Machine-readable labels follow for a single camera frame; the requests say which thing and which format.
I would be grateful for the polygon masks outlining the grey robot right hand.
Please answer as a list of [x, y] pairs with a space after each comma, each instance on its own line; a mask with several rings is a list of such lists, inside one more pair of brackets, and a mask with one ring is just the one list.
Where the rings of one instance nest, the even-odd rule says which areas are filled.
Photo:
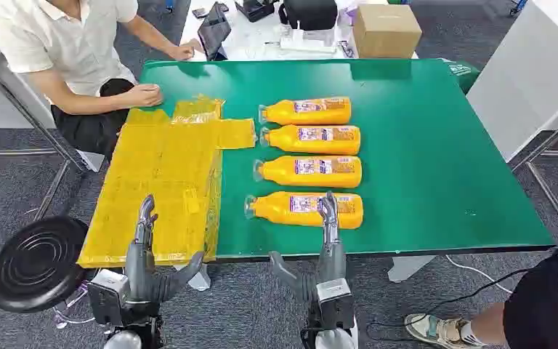
[[279, 252], [270, 251], [272, 272], [302, 302], [318, 299], [316, 286], [346, 276], [346, 255], [339, 237], [339, 209], [332, 192], [318, 200], [318, 213], [322, 218], [323, 243], [318, 258], [318, 271], [313, 274], [292, 273]]

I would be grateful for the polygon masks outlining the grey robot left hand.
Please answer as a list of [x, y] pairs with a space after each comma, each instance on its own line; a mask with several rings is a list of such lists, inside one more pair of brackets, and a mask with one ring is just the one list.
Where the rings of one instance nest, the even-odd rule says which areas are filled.
[[125, 274], [130, 285], [130, 302], [167, 302], [200, 270], [204, 252], [196, 252], [182, 269], [169, 275], [155, 272], [153, 254], [153, 227], [158, 215], [153, 214], [155, 201], [148, 195], [139, 208], [134, 239], [126, 255]]

